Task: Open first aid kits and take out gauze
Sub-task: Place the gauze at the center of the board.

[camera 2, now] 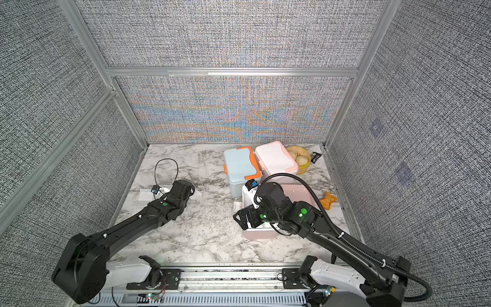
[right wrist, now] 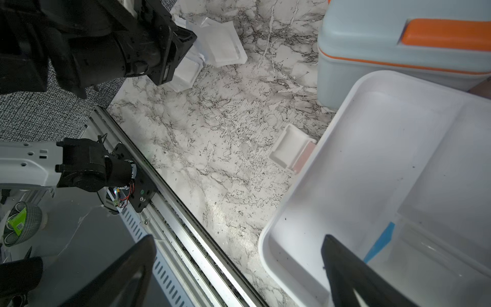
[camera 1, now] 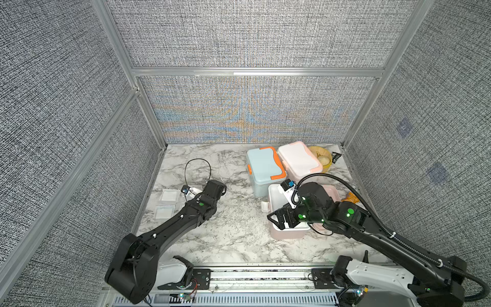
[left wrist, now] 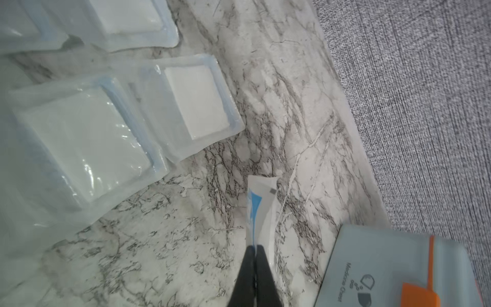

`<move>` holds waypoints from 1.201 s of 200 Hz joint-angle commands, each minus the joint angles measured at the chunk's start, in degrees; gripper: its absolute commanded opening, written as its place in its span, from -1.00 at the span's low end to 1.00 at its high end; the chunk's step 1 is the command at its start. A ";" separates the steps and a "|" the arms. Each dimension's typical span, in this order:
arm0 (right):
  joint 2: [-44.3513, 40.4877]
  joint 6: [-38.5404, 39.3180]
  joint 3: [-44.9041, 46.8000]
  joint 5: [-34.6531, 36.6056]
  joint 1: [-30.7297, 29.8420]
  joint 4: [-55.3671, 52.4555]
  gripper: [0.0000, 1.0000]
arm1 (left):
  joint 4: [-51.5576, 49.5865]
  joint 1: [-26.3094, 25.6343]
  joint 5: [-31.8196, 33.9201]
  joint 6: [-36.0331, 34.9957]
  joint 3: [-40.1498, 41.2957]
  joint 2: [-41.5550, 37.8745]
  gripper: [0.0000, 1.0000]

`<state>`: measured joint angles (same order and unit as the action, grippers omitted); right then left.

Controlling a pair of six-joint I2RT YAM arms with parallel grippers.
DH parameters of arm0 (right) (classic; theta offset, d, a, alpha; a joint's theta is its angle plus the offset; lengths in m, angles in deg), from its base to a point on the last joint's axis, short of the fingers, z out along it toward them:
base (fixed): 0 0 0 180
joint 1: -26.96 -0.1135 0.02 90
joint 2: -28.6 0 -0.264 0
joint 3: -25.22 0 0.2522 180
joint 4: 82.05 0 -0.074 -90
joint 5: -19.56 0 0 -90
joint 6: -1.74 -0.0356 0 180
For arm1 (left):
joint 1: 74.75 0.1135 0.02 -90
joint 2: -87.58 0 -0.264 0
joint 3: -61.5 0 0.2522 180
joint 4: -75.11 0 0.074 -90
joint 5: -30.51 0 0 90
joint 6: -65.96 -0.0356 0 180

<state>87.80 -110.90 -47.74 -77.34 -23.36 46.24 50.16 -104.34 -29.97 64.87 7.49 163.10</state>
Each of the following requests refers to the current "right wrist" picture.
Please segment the pink first aid box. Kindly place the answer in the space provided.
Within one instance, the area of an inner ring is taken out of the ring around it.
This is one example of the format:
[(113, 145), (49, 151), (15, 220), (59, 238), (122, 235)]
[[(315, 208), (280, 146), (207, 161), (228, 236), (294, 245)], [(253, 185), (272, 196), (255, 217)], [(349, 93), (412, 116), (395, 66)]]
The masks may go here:
[(273, 144), (269, 159), (280, 168), (298, 174), (315, 149), (317, 141), (292, 124), (287, 124)]

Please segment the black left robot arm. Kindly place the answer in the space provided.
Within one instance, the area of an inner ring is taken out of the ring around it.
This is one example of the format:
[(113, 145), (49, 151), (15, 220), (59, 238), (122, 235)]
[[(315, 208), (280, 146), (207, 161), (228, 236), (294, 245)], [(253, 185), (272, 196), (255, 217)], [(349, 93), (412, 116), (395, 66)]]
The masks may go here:
[(2, 1), (1, 93), (86, 89), (118, 78), (173, 79), (197, 37), (160, 1)]

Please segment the blue orange first aid box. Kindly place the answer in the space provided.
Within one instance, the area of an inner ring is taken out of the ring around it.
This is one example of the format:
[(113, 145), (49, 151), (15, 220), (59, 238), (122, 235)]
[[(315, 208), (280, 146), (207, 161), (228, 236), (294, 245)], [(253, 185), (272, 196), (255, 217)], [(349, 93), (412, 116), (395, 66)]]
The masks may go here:
[(489, 1), (330, 1), (318, 33), (318, 102), (337, 110), (371, 72), (462, 91), (490, 77)]

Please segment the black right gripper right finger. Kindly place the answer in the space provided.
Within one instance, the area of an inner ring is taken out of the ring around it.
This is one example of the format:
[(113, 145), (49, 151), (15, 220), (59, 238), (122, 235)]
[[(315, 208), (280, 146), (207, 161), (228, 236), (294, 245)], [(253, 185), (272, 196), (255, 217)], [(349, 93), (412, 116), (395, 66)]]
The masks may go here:
[(415, 306), (333, 235), (326, 235), (322, 259), (335, 306)]

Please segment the white tray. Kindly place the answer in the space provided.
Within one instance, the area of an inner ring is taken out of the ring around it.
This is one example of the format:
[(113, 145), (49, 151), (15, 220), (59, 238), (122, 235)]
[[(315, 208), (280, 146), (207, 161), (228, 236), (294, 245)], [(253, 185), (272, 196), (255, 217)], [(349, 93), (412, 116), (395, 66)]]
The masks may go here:
[(258, 253), (298, 305), (329, 306), (324, 237), (364, 262), (391, 223), (490, 270), (488, 99), (392, 71), (360, 78), (263, 229)]

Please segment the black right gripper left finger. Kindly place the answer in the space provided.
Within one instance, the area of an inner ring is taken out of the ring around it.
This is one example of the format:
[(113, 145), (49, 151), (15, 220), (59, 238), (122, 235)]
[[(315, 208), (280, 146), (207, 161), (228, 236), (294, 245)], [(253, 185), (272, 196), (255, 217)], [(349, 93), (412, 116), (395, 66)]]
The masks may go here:
[(146, 235), (61, 306), (142, 306), (157, 253)]

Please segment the white gauze packet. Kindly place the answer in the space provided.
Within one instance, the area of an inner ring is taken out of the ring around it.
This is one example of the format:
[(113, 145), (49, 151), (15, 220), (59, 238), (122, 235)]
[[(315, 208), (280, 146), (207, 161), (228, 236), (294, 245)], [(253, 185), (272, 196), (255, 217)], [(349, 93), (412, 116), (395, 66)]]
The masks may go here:
[(410, 225), (391, 223), (363, 260), (418, 306), (490, 306), (490, 270)]
[(205, 17), (199, 24), (187, 21), (186, 28), (197, 36), (194, 47), (207, 65), (242, 65), (248, 60), (231, 21), (219, 23)]
[(176, 93), (191, 89), (202, 69), (202, 58), (196, 52), (189, 51), (175, 69), (173, 79), (164, 84), (164, 88)]

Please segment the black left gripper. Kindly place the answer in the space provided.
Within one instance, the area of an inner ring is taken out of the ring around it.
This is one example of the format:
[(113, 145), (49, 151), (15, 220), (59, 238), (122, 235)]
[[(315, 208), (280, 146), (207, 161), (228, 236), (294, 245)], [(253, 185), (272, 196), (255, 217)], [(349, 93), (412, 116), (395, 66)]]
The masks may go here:
[(173, 79), (177, 66), (197, 40), (197, 35), (176, 25), (161, 1), (136, 1), (134, 8), (139, 23), (149, 30), (161, 54), (160, 63), (152, 67), (147, 76), (157, 86), (168, 83)]

